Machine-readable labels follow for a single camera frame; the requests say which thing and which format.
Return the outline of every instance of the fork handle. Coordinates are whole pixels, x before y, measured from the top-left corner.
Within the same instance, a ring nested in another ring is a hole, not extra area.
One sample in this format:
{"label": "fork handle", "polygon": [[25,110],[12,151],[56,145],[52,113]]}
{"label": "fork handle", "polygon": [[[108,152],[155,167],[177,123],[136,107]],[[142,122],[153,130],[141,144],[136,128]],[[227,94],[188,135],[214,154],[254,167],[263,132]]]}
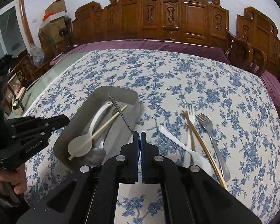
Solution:
{"label": "fork handle", "polygon": [[190,139],[191,139],[191,148],[192,148],[192,151],[195,151],[194,137],[193,137],[193,132],[191,129],[189,129],[189,133],[190,133]]}
{"label": "fork handle", "polygon": [[224,178],[224,181],[227,182],[229,179],[230,179],[230,172],[229,172],[229,169],[222,157],[222,154],[217,146],[217,144],[215,143],[214,141],[214,137],[213,137],[213,133],[208,133],[208,135],[210,136],[210,139],[211,139],[211,142],[214,146],[214,149],[215,149],[215,152],[217,154],[217,157],[218,157],[218,161],[219,161],[219,164],[220,164],[220,169],[221,169],[221,173],[223,175],[223,178]]}

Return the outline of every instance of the metal fork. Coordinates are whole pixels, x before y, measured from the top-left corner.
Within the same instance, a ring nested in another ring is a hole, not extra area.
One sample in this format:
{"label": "metal fork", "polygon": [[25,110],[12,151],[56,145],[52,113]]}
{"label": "metal fork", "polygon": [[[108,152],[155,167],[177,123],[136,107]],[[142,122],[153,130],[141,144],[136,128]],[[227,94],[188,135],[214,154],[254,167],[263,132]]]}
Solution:
{"label": "metal fork", "polygon": [[206,129],[206,131],[208,132],[208,135],[210,136],[211,142],[214,146],[215,152],[217,154],[218,157],[218,161],[220,164],[220,169],[222,172],[222,176],[224,178],[224,181],[227,182],[230,179],[230,172],[228,170],[228,167],[220,153],[220,150],[217,146],[217,144],[214,141],[214,136],[213,136],[213,123],[210,120],[210,118],[208,118],[207,116],[205,116],[204,114],[197,114],[196,115],[196,119],[197,121]]}

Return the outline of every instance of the screw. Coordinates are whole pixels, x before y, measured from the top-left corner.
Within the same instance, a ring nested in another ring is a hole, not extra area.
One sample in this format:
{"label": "screw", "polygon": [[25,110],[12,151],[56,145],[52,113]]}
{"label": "screw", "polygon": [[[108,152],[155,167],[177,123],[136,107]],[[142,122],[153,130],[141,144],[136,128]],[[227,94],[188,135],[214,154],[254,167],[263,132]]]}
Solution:
{"label": "screw", "polygon": [[124,160],[125,160],[125,156],[124,156],[124,155],[118,155],[118,156],[116,157],[116,160],[117,160],[117,161],[124,161]]}
{"label": "screw", "polygon": [[89,171],[90,167],[87,165],[83,165],[82,167],[80,167],[80,171],[82,173],[87,173]]}
{"label": "screw", "polygon": [[160,155],[155,156],[154,159],[155,159],[155,161],[163,161],[164,160],[164,158]]}
{"label": "screw", "polygon": [[198,167],[197,165],[192,165],[192,166],[190,167],[190,170],[191,170],[192,172],[194,172],[194,173],[197,173],[197,172],[199,172],[200,167]]}

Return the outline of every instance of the white plastic spoon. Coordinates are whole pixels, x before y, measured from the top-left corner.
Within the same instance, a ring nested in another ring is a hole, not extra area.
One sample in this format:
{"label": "white plastic spoon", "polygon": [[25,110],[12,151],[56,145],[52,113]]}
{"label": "white plastic spoon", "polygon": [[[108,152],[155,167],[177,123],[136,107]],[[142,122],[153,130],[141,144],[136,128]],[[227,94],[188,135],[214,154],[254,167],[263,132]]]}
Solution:
{"label": "white plastic spoon", "polygon": [[89,141],[88,144],[86,144],[77,154],[76,153],[77,149],[80,148],[81,145],[84,144],[93,134],[93,129],[96,125],[96,122],[100,118],[100,116],[105,112],[105,110],[112,106],[111,101],[107,101],[104,103],[104,105],[96,112],[96,114],[93,117],[93,120],[91,121],[91,124],[89,126],[89,130],[85,135],[78,136],[70,141],[70,143],[67,146],[67,150],[70,155],[75,155],[75,157],[80,157],[86,155],[92,148],[92,140]]}
{"label": "white plastic spoon", "polygon": [[207,159],[205,159],[198,152],[194,152],[188,146],[184,145],[180,140],[178,140],[174,135],[172,135],[164,126],[159,125],[158,129],[164,136],[166,136],[168,139],[170,139],[171,141],[179,145],[186,152],[190,153],[194,164],[201,167],[209,176],[213,175],[213,168]]}

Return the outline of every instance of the blue floral pattern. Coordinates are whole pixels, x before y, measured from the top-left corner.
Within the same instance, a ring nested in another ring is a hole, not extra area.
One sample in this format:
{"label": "blue floral pattern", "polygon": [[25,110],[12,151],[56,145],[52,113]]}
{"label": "blue floral pattern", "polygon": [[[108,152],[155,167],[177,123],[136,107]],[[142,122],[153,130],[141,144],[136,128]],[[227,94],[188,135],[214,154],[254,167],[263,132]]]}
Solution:
{"label": "blue floral pattern", "polygon": [[[137,91],[143,114],[136,130],[162,155],[189,166],[189,156],[158,131],[164,125],[181,141],[187,126],[181,110],[191,104],[214,124],[214,139],[231,172],[230,193],[268,223],[280,208],[280,121],[261,80],[246,71],[202,57],[153,50],[112,49],[88,53],[70,66],[37,98],[27,115],[72,117],[98,87]],[[196,128],[216,160],[208,135]],[[70,171],[49,146],[27,162],[31,206]],[[195,139],[198,152],[202,151]],[[115,223],[164,223],[159,185],[120,185]]]}

